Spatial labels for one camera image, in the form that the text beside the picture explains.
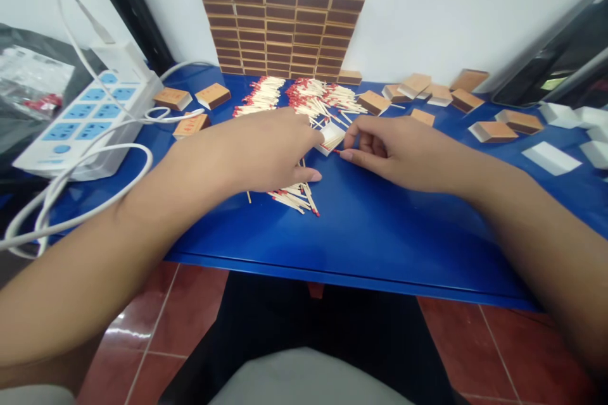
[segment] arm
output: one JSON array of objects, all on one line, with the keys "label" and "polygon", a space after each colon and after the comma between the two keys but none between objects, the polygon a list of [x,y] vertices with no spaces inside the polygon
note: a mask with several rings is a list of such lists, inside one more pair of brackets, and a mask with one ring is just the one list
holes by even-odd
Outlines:
[{"label": "arm", "polygon": [[341,157],[402,187],[471,203],[587,366],[608,373],[608,242],[530,176],[408,116],[360,116]]},{"label": "arm", "polygon": [[180,235],[224,199],[320,180],[317,171],[295,165],[322,140],[307,116],[288,108],[176,143],[122,201],[0,292],[0,368],[53,359],[102,332]]}]

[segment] power strip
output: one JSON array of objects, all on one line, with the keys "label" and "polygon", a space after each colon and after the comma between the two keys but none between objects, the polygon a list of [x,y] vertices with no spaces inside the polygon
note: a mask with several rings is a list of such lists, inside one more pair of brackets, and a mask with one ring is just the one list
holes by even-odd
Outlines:
[{"label": "power strip", "polygon": [[[121,82],[116,73],[104,71],[102,83],[116,100],[136,118],[153,107],[152,97],[163,89],[160,79],[153,75],[146,83]],[[42,177],[58,176],[70,163],[79,159],[91,141],[108,128],[129,120],[95,81],[57,117],[31,145],[15,160],[13,166]],[[142,123],[132,122],[109,133],[93,146],[113,146],[133,142]],[[72,180],[95,180],[113,175],[128,149],[107,151],[91,157],[72,173]]]}]

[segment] white cable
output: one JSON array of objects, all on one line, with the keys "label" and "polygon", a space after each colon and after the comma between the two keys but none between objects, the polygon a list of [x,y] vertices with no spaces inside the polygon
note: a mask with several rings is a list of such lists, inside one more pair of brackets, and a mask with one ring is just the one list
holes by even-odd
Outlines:
[{"label": "white cable", "polygon": [[185,62],[178,63],[177,65],[174,65],[171,68],[169,68],[167,71],[165,71],[163,73],[163,75],[160,77],[160,80],[164,81],[169,76],[171,76],[173,73],[175,73],[177,70],[184,68],[185,66],[188,66],[188,65],[213,66],[213,63],[209,63],[209,62],[207,62],[207,60],[186,60]]},{"label": "white cable", "polygon": [[78,159],[78,161],[76,161],[74,164],[72,164],[68,168],[65,168],[62,171],[62,173],[59,174],[54,179],[54,181],[62,181],[62,180],[68,179],[69,175],[81,163],[87,161],[89,158],[91,158],[99,153],[111,151],[111,150],[117,150],[117,149],[130,149],[130,148],[142,150],[146,154],[146,162],[145,162],[143,168],[141,168],[141,171],[139,172],[139,174],[133,180],[131,180],[131,182],[129,182],[121,191],[116,193],[113,197],[111,197],[109,200],[107,200],[103,204],[100,204],[96,208],[88,211],[87,213],[84,213],[78,217],[72,218],[71,220],[64,221],[63,223],[58,223],[57,225],[53,225],[52,227],[47,227],[47,228],[44,228],[44,229],[41,229],[38,231],[33,231],[33,232],[30,232],[27,234],[16,235],[18,232],[18,229],[19,229],[20,225],[23,223],[23,221],[35,209],[35,207],[38,204],[40,204],[42,199],[45,198],[45,196],[46,196],[45,193],[48,192],[48,189],[47,189],[43,193],[38,195],[35,199],[33,199],[24,208],[24,210],[21,210],[21,212],[19,212],[17,214],[17,216],[13,219],[13,221],[11,221],[11,223],[8,225],[8,228],[6,230],[5,239],[2,242],[0,242],[0,249],[12,249],[13,247],[23,245],[28,242],[32,242],[33,240],[39,239],[40,237],[57,234],[58,232],[73,228],[77,225],[80,225],[83,221],[88,220],[92,216],[95,216],[98,213],[104,211],[106,208],[110,207],[116,201],[121,199],[124,195],[126,195],[126,193],[128,193],[128,191],[131,190],[131,188],[133,188],[133,186],[135,186],[136,183],[138,183],[143,178],[143,176],[145,176],[145,174],[152,167],[152,161],[153,161],[152,152],[146,146],[142,146],[141,144],[135,144],[135,143],[131,142],[128,144],[115,144],[114,146],[100,147],[96,151],[90,152],[90,153],[80,157]]},{"label": "white cable", "polygon": [[[89,22],[93,26],[93,29],[95,30],[95,33],[97,33],[98,37],[101,38],[101,40],[105,44],[114,44],[114,43],[116,43],[114,41],[114,38],[112,38],[112,36],[110,35],[110,33],[108,33],[108,31],[105,29],[105,27],[102,24],[100,24],[97,21],[97,19],[95,19],[95,17],[93,17],[93,15],[89,12],[89,10],[87,9],[87,7],[84,6],[80,0],[74,0],[74,1],[78,4],[78,6],[80,6],[80,10],[89,19]],[[61,6],[60,6],[60,14],[61,14],[61,17],[63,18],[63,10],[61,9]]]},{"label": "white cable", "polygon": [[[78,4],[78,6],[80,6],[80,9],[82,10],[82,12],[88,17],[89,21],[91,22],[91,25],[93,26],[93,28],[95,29],[95,31],[99,35],[99,37],[106,44],[114,43],[112,36],[91,15],[89,10],[80,2],[80,0],[75,0],[75,1]],[[111,206],[112,204],[114,204],[116,201],[118,201],[120,198],[122,198],[128,191],[130,191],[131,188],[133,188],[133,186],[135,186],[135,184],[138,183],[138,181],[140,181],[140,179],[142,179],[143,176],[151,168],[152,152],[150,151],[150,149],[148,149],[147,147],[142,146],[140,144],[133,144],[133,143],[117,144],[114,146],[100,147],[99,149],[97,149],[93,152],[89,152],[91,150],[91,148],[94,147],[95,144],[97,144],[102,138],[105,138],[107,135],[114,132],[114,130],[116,130],[120,127],[123,127],[125,125],[128,125],[130,123],[138,122],[138,123],[143,123],[144,125],[150,125],[150,124],[154,124],[154,123],[163,123],[163,124],[176,123],[183,119],[196,117],[196,116],[202,114],[203,112],[205,112],[205,110],[201,108],[201,109],[194,110],[192,113],[190,113],[188,115],[167,118],[167,116],[170,114],[171,110],[168,108],[164,108],[164,107],[157,107],[157,108],[151,108],[147,112],[145,112],[143,118],[136,118],[133,114],[131,114],[124,106],[122,106],[114,98],[114,96],[112,95],[110,90],[102,83],[102,81],[98,77],[97,73],[92,69],[89,62],[86,60],[84,53],[81,51],[80,47],[76,43],[76,40],[72,34],[72,31],[70,30],[70,28],[67,24],[67,21],[65,20],[61,0],[57,0],[57,6],[58,6],[58,10],[59,10],[59,13],[61,16],[63,28],[68,36],[68,39],[69,39],[71,45],[74,48],[74,51],[76,52],[76,55],[78,56],[78,58],[80,59],[80,61],[84,65],[84,67],[87,69],[87,71],[89,72],[91,77],[97,82],[97,84],[99,84],[102,87],[102,89],[110,97],[110,99],[123,112],[125,112],[125,114],[130,118],[130,120],[126,120],[122,123],[114,125],[113,127],[109,128],[108,130],[105,130],[102,134],[97,136],[93,141],[91,141],[91,143],[88,145],[88,147],[83,151],[80,158],[75,163],[73,163],[72,165],[68,166],[65,170],[63,170],[52,181],[50,181],[49,186],[43,192],[41,192],[38,196],[36,196],[33,200],[31,200],[11,221],[11,223],[9,224],[9,226],[6,230],[6,235],[5,235],[4,240],[0,242],[0,249],[7,249],[10,252],[12,252],[13,254],[20,256],[22,258],[27,258],[27,259],[35,259],[44,253],[44,251],[46,250],[46,248],[48,246],[48,236],[49,235],[57,234],[58,232],[64,231],[69,228],[73,228],[73,227],[79,225],[80,223],[82,223],[83,221],[88,220],[90,217],[93,217],[93,216],[97,215],[98,213],[102,212],[107,207]],[[197,64],[197,63],[203,64],[203,65],[211,65],[211,63],[204,61],[204,60],[185,61],[185,62],[179,63],[178,65],[173,66],[172,68],[169,68],[169,70],[167,70],[160,77],[160,80],[161,81],[165,80],[168,76],[170,76],[171,74],[173,74],[180,68],[183,68],[184,66],[193,65],[193,64]],[[154,112],[157,112],[157,111],[162,111],[162,113],[160,115],[158,115],[157,117],[152,117],[151,114]],[[140,149],[140,150],[144,151],[144,153],[146,154],[146,163],[144,164],[144,167],[139,172],[139,174],[131,182],[129,182],[129,184],[127,186],[125,186],[120,192],[115,194],[113,197],[111,197],[109,200],[107,200],[106,202],[104,202],[103,204],[98,206],[97,208],[92,209],[89,212],[87,212],[83,215],[80,215],[76,218],[73,218],[71,220],[64,221],[63,223],[59,223],[57,225],[53,225],[52,227],[49,227],[50,210],[53,207],[53,205],[55,204],[55,202],[57,201],[57,199],[59,198],[59,196],[61,195],[61,193],[63,192],[63,189],[65,188],[65,186],[68,183],[68,179],[70,178],[70,175],[80,164],[82,164],[89,158],[91,158],[99,153],[105,152],[105,151],[111,151],[111,150],[116,150],[116,149],[130,149],[130,148],[136,148],[136,149]],[[28,234],[17,235],[23,222],[32,214],[32,212],[34,212],[36,207],[38,207],[41,204],[42,204],[42,208],[36,219],[34,231],[32,231],[31,233],[28,233]],[[38,253],[36,256],[32,256],[18,248],[19,245],[23,245],[28,242],[32,242],[35,239],[40,239],[40,245],[39,245]]]}]

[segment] black pants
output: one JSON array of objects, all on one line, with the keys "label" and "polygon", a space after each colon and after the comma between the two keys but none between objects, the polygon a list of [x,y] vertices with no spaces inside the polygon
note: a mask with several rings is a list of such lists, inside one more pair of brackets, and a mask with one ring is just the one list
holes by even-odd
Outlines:
[{"label": "black pants", "polygon": [[193,353],[198,364],[184,365],[195,372],[171,402],[206,404],[245,362],[297,347],[341,359],[416,405],[454,404],[415,297],[325,286],[319,301],[304,282],[237,272]]}]

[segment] floor tile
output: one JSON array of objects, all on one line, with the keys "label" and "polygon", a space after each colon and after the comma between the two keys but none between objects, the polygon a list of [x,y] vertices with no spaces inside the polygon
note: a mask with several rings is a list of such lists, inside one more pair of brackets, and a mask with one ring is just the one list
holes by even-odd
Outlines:
[{"label": "floor tile", "polygon": [[498,348],[524,402],[588,404],[597,391],[555,329],[496,307],[483,307]]},{"label": "floor tile", "polygon": [[184,362],[184,358],[147,353],[127,405],[156,404]]},{"label": "floor tile", "polygon": [[227,278],[225,270],[180,265],[150,350],[190,355],[217,317]]},{"label": "floor tile", "polygon": [[519,405],[518,401],[502,401],[500,399],[492,399],[488,397],[471,397],[464,396],[471,405]]},{"label": "floor tile", "polygon": [[84,380],[79,405],[124,405],[143,353],[103,341]]},{"label": "floor tile", "polygon": [[452,386],[461,394],[515,399],[479,306],[418,300]]},{"label": "floor tile", "polygon": [[140,293],[107,329],[105,342],[115,347],[146,348],[176,269],[177,263],[167,261],[156,267]]}]

